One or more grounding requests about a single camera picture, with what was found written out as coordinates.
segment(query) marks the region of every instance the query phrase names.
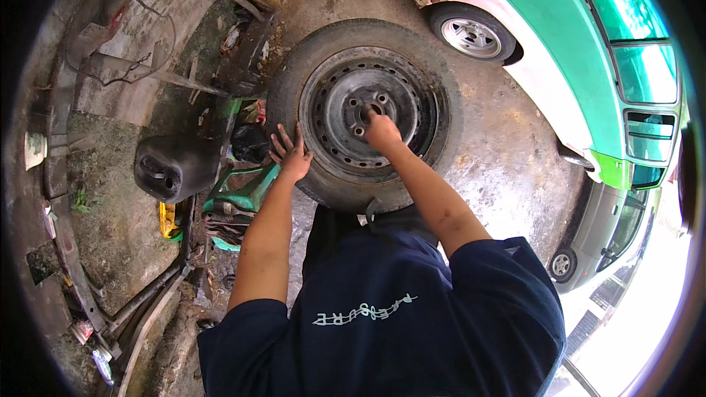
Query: navy blue t-shirt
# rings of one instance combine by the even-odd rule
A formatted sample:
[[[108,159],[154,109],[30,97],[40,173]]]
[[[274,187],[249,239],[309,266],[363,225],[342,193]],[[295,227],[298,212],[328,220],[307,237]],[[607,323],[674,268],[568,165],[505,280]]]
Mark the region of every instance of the navy blue t-shirt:
[[[449,267],[404,232],[347,235],[292,313],[270,299],[198,337],[216,396],[535,396],[559,367],[559,297],[523,237],[465,244]]]

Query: black plastic bag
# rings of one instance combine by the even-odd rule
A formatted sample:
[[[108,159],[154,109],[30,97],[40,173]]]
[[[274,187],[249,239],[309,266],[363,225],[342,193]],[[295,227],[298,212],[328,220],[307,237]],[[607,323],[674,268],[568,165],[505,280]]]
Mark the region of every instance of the black plastic bag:
[[[267,134],[255,124],[243,124],[233,129],[230,137],[233,157],[237,161],[259,164],[268,156],[270,140]]]

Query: steel wheel rim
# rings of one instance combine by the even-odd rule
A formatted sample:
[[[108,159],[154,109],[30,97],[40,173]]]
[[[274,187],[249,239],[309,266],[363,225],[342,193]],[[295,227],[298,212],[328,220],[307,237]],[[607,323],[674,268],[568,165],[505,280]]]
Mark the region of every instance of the steel wheel rim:
[[[473,57],[495,57],[502,49],[495,31],[471,19],[447,20],[441,33],[451,46]]]
[[[565,254],[557,255],[552,261],[552,272],[557,276],[564,276],[569,272],[571,260]]]
[[[304,140],[331,174],[358,184],[398,178],[389,161],[365,141],[364,103],[389,115],[404,141],[422,158],[437,131],[433,83],[392,50],[360,46],[343,50],[314,70],[299,100]]]

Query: car body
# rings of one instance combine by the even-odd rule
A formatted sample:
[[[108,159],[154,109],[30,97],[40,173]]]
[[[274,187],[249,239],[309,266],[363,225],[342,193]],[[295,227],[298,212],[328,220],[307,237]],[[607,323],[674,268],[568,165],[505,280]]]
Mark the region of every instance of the car body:
[[[660,187],[620,190],[594,182],[571,243],[549,261],[557,292],[598,285],[634,264],[647,245],[661,193]]]
[[[414,1],[472,5],[507,28],[517,47],[503,67],[594,181],[646,190],[673,170],[684,90],[650,0]]]

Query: green plastic stool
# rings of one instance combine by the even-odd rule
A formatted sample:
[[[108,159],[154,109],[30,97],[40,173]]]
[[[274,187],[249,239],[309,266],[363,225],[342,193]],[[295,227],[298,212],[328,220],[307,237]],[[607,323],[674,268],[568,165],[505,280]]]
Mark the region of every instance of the green plastic stool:
[[[243,175],[246,173],[260,172],[260,175],[239,189],[230,190],[228,188],[228,178],[232,175]],[[252,169],[236,170],[229,168],[218,179],[216,185],[208,194],[206,202],[203,203],[203,211],[213,211],[213,203],[216,201],[228,202],[243,211],[257,213],[262,206],[263,198],[272,181],[279,174],[279,164],[270,163]],[[239,245],[226,243],[219,237],[211,237],[213,244],[226,251],[240,251]]]

